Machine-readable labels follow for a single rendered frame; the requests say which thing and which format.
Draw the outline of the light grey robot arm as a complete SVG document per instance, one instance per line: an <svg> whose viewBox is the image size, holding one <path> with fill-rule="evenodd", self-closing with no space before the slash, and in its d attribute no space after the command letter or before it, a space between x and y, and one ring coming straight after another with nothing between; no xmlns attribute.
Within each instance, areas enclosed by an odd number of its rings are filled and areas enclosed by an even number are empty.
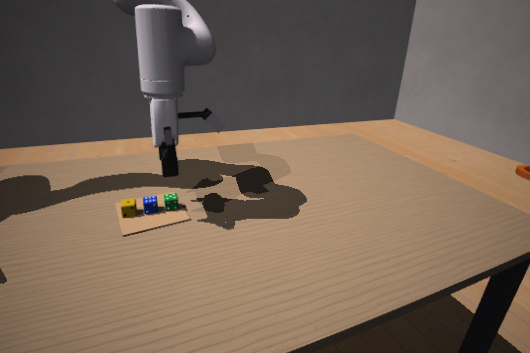
<svg viewBox="0 0 530 353"><path fill-rule="evenodd" d="M185 90L185 66L214 59L214 38L186 0L113 1L136 20L141 91L155 96L179 94Z"/></svg>

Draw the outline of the peach square mat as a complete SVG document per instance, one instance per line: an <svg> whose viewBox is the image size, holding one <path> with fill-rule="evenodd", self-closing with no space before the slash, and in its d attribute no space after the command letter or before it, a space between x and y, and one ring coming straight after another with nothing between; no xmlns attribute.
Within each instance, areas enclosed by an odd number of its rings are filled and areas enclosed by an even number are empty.
<svg viewBox="0 0 530 353"><path fill-rule="evenodd" d="M137 215L123 218L121 213L121 202L115 203L122 236L125 237L181 222L190 221L190 217L180 203L179 199L178 210L165 211L164 194L172 193L174 192L153 195L157 196L158 213L144 214L143 198L138 198L136 199Z"/></svg>

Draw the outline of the blue die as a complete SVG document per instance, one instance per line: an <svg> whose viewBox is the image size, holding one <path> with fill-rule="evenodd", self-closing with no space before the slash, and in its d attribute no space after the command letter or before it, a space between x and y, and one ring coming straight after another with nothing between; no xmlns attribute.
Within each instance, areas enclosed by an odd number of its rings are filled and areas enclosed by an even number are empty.
<svg viewBox="0 0 530 353"><path fill-rule="evenodd" d="M143 197L144 214L158 213L157 196Z"/></svg>

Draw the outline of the green die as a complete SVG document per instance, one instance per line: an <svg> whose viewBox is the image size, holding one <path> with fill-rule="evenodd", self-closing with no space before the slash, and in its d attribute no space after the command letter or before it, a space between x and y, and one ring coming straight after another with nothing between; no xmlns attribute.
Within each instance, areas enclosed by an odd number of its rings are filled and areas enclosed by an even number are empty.
<svg viewBox="0 0 530 353"><path fill-rule="evenodd" d="M164 194L164 206L165 211L178 210L178 197L177 193Z"/></svg>

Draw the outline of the yellow die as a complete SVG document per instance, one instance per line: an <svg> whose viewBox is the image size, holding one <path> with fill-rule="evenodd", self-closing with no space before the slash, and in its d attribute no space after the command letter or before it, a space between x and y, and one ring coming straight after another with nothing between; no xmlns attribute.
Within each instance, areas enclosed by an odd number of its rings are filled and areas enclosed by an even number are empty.
<svg viewBox="0 0 530 353"><path fill-rule="evenodd" d="M126 199L121 201L122 217L132 217L137 215L136 199Z"/></svg>

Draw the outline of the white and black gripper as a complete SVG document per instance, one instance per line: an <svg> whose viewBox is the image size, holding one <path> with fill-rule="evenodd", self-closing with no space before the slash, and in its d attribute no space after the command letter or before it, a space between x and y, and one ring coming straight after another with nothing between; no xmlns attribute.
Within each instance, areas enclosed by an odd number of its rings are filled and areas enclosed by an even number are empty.
<svg viewBox="0 0 530 353"><path fill-rule="evenodd" d="M182 92L169 96L155 96L144 93L144 97L151 98L152 138L154 147L159 147L159 159L162 163L163 177L179 175L176 154L176 146L179 143L177 98L182 96Z"/></svg>

